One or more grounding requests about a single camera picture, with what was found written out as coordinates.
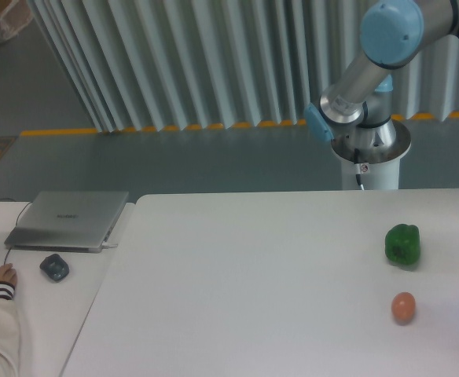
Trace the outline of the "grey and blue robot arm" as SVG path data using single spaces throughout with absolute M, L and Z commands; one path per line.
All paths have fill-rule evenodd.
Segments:
M 361 52 L 339 80 L 308 104 L 310 131 L 353 164 L 406 154 L 410 134 L 391 121 L 391 73 L 447 35 L 459 38 L 459 1 L 378 1 L 362 18 Z

